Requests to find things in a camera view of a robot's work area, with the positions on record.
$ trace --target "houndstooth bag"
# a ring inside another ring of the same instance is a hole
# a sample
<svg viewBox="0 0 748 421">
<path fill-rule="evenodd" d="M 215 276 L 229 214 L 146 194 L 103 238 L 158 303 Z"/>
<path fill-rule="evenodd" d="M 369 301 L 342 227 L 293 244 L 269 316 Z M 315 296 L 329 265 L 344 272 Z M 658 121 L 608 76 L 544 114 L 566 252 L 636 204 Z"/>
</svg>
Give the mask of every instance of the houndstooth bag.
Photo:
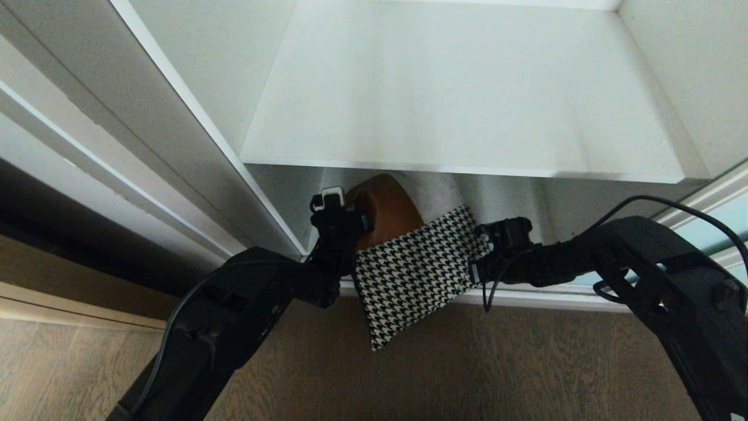
<svg viewBox="0 0 748 421">
<path fill-rule="evenodd" d="M 355 284 L 374 351 L 474 288 L 469 262 L 488 252 L 467 205 L 400 237 L 360 250 Z"/>
</svg>

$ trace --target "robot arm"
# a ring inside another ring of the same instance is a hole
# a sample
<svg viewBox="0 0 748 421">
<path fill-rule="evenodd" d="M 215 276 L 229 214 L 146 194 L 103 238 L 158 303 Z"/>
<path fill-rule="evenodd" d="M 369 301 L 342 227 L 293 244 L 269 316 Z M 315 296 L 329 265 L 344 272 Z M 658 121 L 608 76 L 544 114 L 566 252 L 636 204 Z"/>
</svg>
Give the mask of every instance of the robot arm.
<svg viewBox="0 0 748 421">
<path fill-rule="evenodd" d="M 633 216 L 542 246 L 530 241 L 524 218 L 479 229 L 494 245 L 473 265 L 481 282 L 503 273 L 503 282 L 543 287 L 596 271 L 618 297 L 603 295 L 657 335 L 705 421 L 746 417 L 746 287 L 675 232 Z"/>
<path fill-rule="evenodd" d="M 355 268 L 355 244 L 370 227 L 364 213 L 345 209 L 342 190 L 327 193 L 310 206 L 319 230 L 310 259 L 253 248 L 208 275 L 174 310 L 161 350 L 108 421 L 202 420 L 293 298 L 322 308 L 334 302 L 340 277 Z M 618 297 L 606 295 L 660 339 L 704 420 L 746 416 L 748 294 L 730 273 L 641 217 L 552 246 L 533 244 L 531 229 L 525 218 L 481 225 L 494 249 L 472 264 L 476 280 L 542 287 L 597 271 Z M 628 270 L 638 275 L 636 285 L 624 277 Z"/>
<path fill-rule="evenodd" d="M 108 421 L 202 420 L 231 375 L 249 361 L 293 298 L 329 307 L 355 265 L 365 213 L 342 191 L 315 196 L 318 246 L 301 263 L 254 247 L 208 275 L 172 312 L 158 354 Z"/>
</svg>

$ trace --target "brown leather item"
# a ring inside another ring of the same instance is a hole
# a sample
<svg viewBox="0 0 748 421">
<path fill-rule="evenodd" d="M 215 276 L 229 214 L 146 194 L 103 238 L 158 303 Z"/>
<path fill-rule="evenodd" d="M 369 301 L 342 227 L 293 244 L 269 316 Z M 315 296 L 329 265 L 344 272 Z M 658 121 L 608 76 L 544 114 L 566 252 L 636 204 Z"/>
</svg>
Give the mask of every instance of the brown leather item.
<svg viewBox="0 0 748 421">
<path fill-rule="evenodd" d="M 374 231 L 364 235 L 357 249 L 368 249 L 423 226 L 423 218 L 400 183 L 389 174 L 364 181 L 346 194 L 346 203 L 366 211 Z"/>
</svg>

